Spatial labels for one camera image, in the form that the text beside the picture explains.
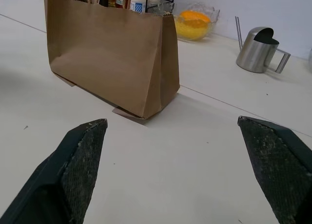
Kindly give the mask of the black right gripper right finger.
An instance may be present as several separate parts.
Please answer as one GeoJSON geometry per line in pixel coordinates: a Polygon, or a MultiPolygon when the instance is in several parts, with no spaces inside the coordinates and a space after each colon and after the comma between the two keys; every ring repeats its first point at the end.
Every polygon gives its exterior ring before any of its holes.
{"type": "Polygon", "coordinates": [[[279,224],[312,224],[312,150],[290,129],[237,120],[253,172],[279,224]]]}

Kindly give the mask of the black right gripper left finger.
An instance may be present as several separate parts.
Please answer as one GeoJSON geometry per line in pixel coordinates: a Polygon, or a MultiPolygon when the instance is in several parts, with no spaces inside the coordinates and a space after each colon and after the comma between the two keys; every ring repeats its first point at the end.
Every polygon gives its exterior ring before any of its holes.
{"type": "Polygon", "coordinates": [[[77,126],[43,160],[0,224],[83,224],[98,176],[106,119],[77,126]]]}

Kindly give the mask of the brown paper bag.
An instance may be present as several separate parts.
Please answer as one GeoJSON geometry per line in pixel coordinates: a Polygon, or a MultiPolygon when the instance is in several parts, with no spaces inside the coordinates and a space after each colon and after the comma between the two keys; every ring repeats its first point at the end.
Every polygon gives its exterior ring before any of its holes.
{"type": "Polygon", "coordinates": [[[171,14],[140,14],[90,0],[44,0],[53,73],[149,119],[179,90],[178,45],[171,14]]]}

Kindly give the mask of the stainless steel pitcher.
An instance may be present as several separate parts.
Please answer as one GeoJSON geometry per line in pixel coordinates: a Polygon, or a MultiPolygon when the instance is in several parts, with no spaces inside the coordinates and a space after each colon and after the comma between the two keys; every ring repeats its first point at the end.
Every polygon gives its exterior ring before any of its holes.
{"type": "Polygon", "coordinates": [[[273,38],[274,30],[269,27],[251,29],[240,48],[236,64],[249,72],[264,73],[269,69],[275,52],[283,57],[274,72],[280,74],[290,58],[290,53],[278,49],[279,42],[273,38]]]}

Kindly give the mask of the large clear glass bowl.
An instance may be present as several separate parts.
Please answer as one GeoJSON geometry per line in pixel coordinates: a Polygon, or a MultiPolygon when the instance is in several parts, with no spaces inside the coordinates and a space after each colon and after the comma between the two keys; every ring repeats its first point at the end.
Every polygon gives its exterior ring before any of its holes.
{"type": "Polygon", "coordinates": [[[173,11],[176,34],[179,40],[184,41],[199,41],[207,37],[216,25],[220,11],[212,6],[208,6],[203,2],[195,2],[189,4],[179,4],[173,11]],[[185,10],[198,11],[211,20],[210,23],[205,23],[202,20],[186,20],[179,14],[185,10]]]}

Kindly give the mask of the orange fruit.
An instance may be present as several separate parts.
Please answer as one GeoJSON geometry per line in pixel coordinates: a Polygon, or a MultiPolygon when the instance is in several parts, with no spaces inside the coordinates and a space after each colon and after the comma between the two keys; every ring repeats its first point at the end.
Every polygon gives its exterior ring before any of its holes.
{"type": "Polygon", "coordinates": [[[205,23],[211,22],[208,16],[198,11],[185,10],[182,11],[179,15],[186,20],[202,20],[205,23]]]}

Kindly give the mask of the small clear glass bowl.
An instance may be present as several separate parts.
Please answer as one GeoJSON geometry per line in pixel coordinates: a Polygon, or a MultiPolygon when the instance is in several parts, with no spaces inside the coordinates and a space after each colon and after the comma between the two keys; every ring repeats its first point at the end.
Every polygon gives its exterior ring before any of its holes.
{"type": "Polygon", "coordinates": [[[172,14],[174,10],[175,3],[170,1],[160,1],[157,3],[149,3],[147,7],[147,12],[157,15],[167,15],[172,14]]]}

